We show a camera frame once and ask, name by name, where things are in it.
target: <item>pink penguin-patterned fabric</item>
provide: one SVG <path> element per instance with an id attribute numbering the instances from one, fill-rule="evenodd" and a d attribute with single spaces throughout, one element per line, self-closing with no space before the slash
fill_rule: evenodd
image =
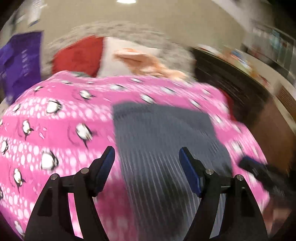
<path id="1" fill-rule="evenodd" d="M 233 175 L 242 174 L 262 209 L 269 196 L 237 163 L 243 155 L 266 162 L 241 123 L 230 120 L 227 100 L 216 88 L 149 76 L 78 77 L 61 71 L 26 90 L 0 120 L 0 212 L 20 237 L 51 174 L 72 175 L 115 148 L 116 157 L 96 210 L 110 241 L 138 240 L 132 207 L 120 170 L 112 105 L 125 101 L 204 111 L 229 151 Z M 69 195 L 75 235 L 82 237 Z"/>

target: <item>purple cloth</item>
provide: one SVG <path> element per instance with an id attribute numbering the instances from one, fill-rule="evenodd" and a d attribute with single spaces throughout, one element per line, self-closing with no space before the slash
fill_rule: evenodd
<path id="1" fill-rule="evenodd" d="M 16 34 L 0 49 L 0 72 L 9 104 L 41 81 L 41 35 L 42 32 Z"/>

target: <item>folded gray garment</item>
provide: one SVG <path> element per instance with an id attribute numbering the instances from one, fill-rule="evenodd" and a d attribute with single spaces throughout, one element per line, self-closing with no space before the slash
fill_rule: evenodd
<path id="1" fill-rule="evenodd" d="M 232 176 L 229 153 L 216 138 L 208 114 L 156 104 L 113 106 L 121 170 L 141 241 L 182 241 L 200 199 L 191 192 L 178 153 L 218 174 Z M 221 195 L 211 237 L 218 235 L 225 204 Z"/>

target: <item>gray blanket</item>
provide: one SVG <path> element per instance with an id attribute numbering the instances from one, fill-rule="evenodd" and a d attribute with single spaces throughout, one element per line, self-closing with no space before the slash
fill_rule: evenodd
<path id="1" fill-rule="evenodd" d="M 208 114 L 171 106 L 123 103 L 113 106 L 121 169 L 140 241 L 182 241 L 200 199 L 191 192 L 178 160 L 181 147 L 218 174 L 231 176 L 226 148 Z M 221 195 L 212 237 L 218 235 Z"/>

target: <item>beige wall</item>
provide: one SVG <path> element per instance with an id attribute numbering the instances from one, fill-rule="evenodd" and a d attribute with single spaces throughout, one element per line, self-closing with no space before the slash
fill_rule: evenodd
<path id="1" fill-rule="evenodd" d="M 28 28 L 25 18 L 17 32 L 44 30 L 44 43 L 67 33 L 72 27 L 96 20 L 128 20 L 146 23 L 165 32 L 173 42 L 240 47 L 243 28 L 211 0 L 138 0 L 121 4 L 116 0 L 45 0 L 40 21 Z M 3 36 L 2 42 L 9 39 Z"/>

